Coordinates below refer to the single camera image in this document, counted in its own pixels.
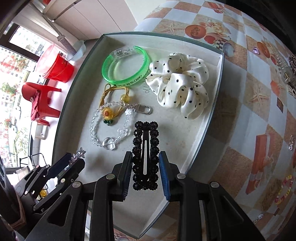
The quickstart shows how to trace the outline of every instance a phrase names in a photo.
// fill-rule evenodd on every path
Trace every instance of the beaded hair clip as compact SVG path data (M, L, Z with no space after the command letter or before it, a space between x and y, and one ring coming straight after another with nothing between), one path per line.
M136 130L134 131L135 138L133 139L133 188L138 190L156 190L158 185L156 181L158 180L157 172L159 170L157 163L159 161L157 154L159 153L159 144L157 130L158 124L153 122L141 122L138 121L135 123ZM145 141L147 142L147 171L144 174L144 152L145 152Z

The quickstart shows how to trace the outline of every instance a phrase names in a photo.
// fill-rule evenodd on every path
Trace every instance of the silver rivet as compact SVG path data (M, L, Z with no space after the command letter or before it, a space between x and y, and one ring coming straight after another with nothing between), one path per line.
M106 178L107 178L108 180L112 180L112 179L115 178L115 175L112 174L112 173L110 173L110 174L108 174L108 175L106 176Z
M217 183L217 182L211 182L211 187L212 188L218 188L219 187L219 183Z
M80 182L74 182L74 183L72 184L72 187L74 187L74 188L78 188L78 187L80 187L80 185L81 185Z
M184 179L185 177L186 177L186 175L184 173L178 173L177 174L178 179Z

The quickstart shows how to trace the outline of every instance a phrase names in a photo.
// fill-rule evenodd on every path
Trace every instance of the transparent green bangle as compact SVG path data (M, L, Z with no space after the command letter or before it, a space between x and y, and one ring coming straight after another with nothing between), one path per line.
M124 80L112 80L109 78L109 73L114 64L116 64L117 60L123 58L128 55L132 55L134 53L140 53L144 57L144 63L142 67L131 77L126 78ZM147 70L149 69L150 59L148 54L144 49L138 46L125 46L123 48L117 49L109 54L109 56L105 59L103 66L102 66L102 75L105 80L107 80L111 85L114 86L129 86L140 79L142 79Z

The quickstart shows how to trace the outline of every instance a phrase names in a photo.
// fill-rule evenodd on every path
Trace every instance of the checkered tablecloth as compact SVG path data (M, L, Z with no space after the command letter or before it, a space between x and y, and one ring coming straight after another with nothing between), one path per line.
M264 213L256 226L273 240L296 207L294 185L281 204L274 201L285 177L296 176L295 148L288 148L296 137L296 100L276 62L288 61L291 51L250 16L214 0L167 1L135 31L185 36L225 52L214 115L189 175L218 181L251 220ZM176 240L178 209L171 203L141 240Z

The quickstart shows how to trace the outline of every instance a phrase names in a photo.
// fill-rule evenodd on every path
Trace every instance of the white scrunchie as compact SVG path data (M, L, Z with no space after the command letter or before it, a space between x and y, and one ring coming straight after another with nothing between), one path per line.
M146 83L161 106L176 108L181 103L181 115L189 119L202 114L209 102L203 86L209 71L202 59L172 53L166 59L152 62L149 68Z

